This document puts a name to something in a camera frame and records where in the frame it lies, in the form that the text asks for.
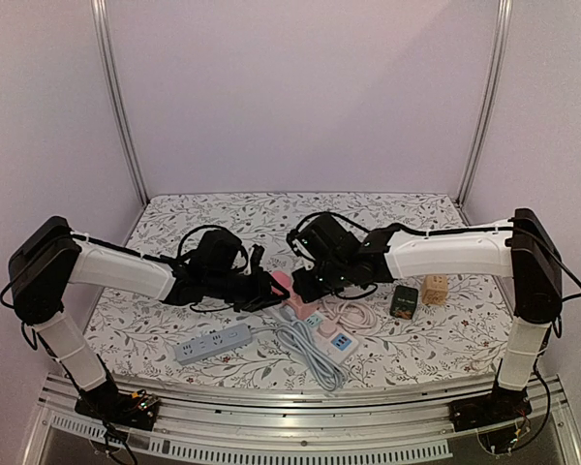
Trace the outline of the pink plug adapter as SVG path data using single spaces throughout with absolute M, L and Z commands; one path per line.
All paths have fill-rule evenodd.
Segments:
M 275 283 L 272 285 L 272 291 L 276 295 L 293 296 L 293 282 L 290 276 L 283 271 L 277 270 L 271 273 Z

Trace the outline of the white power strip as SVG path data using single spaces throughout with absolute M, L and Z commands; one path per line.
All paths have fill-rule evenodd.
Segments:
M 356 337 L 319 311 L 303 322 L 310 328 L 317 348 L 337 364 L 344 364 L 360 348 Z

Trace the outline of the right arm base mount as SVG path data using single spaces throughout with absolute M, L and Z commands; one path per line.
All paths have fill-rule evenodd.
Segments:
M 454 400 L 447 408 L 456 432 L 515 420 L 533 410 L 525 388 L 510 390 L 497 384 L 486 394 Z

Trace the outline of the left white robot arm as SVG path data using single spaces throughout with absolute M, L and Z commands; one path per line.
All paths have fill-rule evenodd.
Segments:
M 0 302 L 63 366 L 66 374 L 104 420 L 124 413 L 124 399 L 66 302 L 77 287 L 116 290 L 173 307 L 196 308 L 207 298 L 235 312 L 258 312 L 288 297 L 265 270 L 259 246 L 247 248 L 230 230 L 197 227 L 198 244 L 181 238 L 174 253 L 154 256 L 75 232 L 66 218 L 51 216 L 12 254 L 9 282 Z

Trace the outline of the dark green cube adapter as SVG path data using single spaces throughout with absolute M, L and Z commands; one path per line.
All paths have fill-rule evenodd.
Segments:
M 419 290 L 399 285 L 394 289 L 389 314 L 393 318 L 411 320 L 415 314 Z

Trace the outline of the beige cube socket adapter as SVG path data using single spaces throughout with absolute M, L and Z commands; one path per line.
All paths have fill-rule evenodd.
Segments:
M 444 305 L 449 293 L 446 275 L 427 275 L 420 289 L 424 305 Z

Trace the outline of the grey-blue power strip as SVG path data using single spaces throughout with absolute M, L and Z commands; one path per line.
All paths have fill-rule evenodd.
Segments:
M 253 335 L 245 324 L 204 334 L 174 347 L 175 360 L 189 365 L 251 344 Z

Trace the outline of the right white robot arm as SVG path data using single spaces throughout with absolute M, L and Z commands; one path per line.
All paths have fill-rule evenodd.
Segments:
M 481 402 L 488 421 L 501 422 L 515 411 L 544 342 L 562 332 L 568 298 L 563 279 L 581 281 L 563 263 L 555 244 L 529 208 L 493 224 L 420 231 L 402 223 L 365 229 L 334 212 L 303 218 L 287 243 L 306 266 L 292 274 L 293 289 L 304 302 L 336 295 L 348 287 L 367 289 L 414 276 L 475 274 L 509 278 L 515 306 L 505 354 L 494 391 Z

